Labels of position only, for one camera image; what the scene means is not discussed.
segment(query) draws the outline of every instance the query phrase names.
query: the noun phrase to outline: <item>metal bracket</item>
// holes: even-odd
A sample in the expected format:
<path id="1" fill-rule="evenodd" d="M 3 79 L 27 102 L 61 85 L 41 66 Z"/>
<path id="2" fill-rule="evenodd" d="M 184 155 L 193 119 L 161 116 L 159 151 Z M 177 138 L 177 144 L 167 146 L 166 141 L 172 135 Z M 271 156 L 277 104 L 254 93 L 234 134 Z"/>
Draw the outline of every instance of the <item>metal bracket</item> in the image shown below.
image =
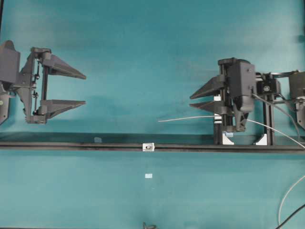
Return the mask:
<path id="1" fill-rule="evenodd" d="M 268 145 L 267 139 L 268 139 L 267 134 L 264 134 L 257 142 L 254 143 L 254 145 L 267 146 Z"/>
<path id="2" fill-rule="evenodd" d="M 234 142 L 232 142 L 225 133 L 223 133 L 223 145 L 234 145 Z"/>
<path id="3" fill-rule="evenodd" d="M 154 143 L 143 143 L 142 151 L 143 152 L 153 152 L 154 151 Z"/>

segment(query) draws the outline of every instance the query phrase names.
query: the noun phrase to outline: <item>black plastic part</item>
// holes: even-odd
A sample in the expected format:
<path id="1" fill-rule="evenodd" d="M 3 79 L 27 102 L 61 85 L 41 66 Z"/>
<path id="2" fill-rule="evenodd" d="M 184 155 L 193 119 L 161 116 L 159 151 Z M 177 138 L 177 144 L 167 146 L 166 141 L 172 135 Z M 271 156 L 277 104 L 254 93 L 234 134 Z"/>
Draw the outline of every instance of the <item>black plastic part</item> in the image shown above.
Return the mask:
<path id="1" fill-rule="evenodd" d="M 278 96 L 281 93 L 281 84 L 277 79 L 267 79 L 256 83 L 257 94 Z"/>
<path id="2" fill-rule="evenodd" d="M 289 86 L 291 99 L 305 96 L 305 72 L 290 75 Z"/>
<path id="3" fill-rule="evenodd" d="M 220 93 L 220 89 L 224 88 L 225 78 L 224 75 L 215 76 L 210 79 L 205 85 L 197 90 L 190 99 L 201 98 L 210 95 L 217 95 Z"/>
<path id="4" fill-rule="evenodd" d="M 228 68 L 230 96 L 251 96 L 256 93 L 255 66 L 248 62 L 237 61 Z"/>

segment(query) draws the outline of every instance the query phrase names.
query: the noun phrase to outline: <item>small white label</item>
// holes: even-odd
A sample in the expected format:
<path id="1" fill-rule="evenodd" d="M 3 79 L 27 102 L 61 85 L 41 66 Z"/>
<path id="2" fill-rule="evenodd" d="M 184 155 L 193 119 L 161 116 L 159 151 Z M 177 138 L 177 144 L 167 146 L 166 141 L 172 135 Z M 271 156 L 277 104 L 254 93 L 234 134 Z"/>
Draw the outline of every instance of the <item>small white label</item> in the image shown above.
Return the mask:
<path id="1" fill-rule="evenodd" d="M 153 174 L 152 173 L 145 173 L 145 179 L 152 179 Z"/>

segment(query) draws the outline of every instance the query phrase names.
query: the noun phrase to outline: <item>gripper jaw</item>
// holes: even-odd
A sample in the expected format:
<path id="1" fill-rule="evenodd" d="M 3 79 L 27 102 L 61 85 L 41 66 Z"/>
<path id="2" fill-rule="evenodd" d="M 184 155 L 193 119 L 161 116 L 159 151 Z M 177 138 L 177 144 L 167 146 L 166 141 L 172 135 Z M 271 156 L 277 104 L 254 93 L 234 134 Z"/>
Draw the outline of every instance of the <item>gripper jaw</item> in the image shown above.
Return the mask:
<path id="1" fill-rule="evenodd" d="M 224 75 L 218 75 L 210 79 L 205 85 L 198 89 L 190 96 L 190 99 L 197 99 L 210 95 L 219 94 L 219 90 L 224 88 L 225 78 Z"/>
<path id="2" fill-rule="evenodd" d="M 49 75 L 62 75 L 79 79 L 86 79 L 86 76 L 81 72 L 72 68 L 65 61 L 61 60 L 59 57 L 45 52 L 43 54 L 42 65 L 49 67 Z"/>
<path id="3" fill-rule="evenodd" d="M 65 111 L 86 104 L 85 101 L 73 100 L 41 100 L 40 107 L 33 115 L 30 123 L 45 124 L 48 119 L 53 118 Z"/>
<path id="4" fill-rule="evenodd" d="M 218 115 L 233 115 L 232 110 L 225 106 L 224 101 L 209 101 L 209 102 L 202 102 L 197 104 L 190 104 L 191 107 L 198 108 L 200 110 L 205 110 L 208 112 L 212 112 Z"/>
<path id="5" fill-rule="evenodd" d="M 6 41 L 0 46 L 0 95 L 17 94 L 24 104 L 24 114 L 27 123 L 45 124 L 47 120 L 65 111 L 84 105 L 85 101 L 47 100 L 48 75 L 61 75 L 78 79 L 86 76 L 51 53 L 47 48 L 31 48 L 27 61 L 19 72 L 20 53 L 15 51 L 12 41 Z M 37 61 L 37 73 L 34 74 Z M 37 109 L 38 93 L 36 81 L 39 79 L 39 66 L 42 67 L 43 79 L 40 107 Z M 32 99 L 35 108 L 32 112 Z M 0 114 L 6 114 L 8 106 L 0 107 Z"/>

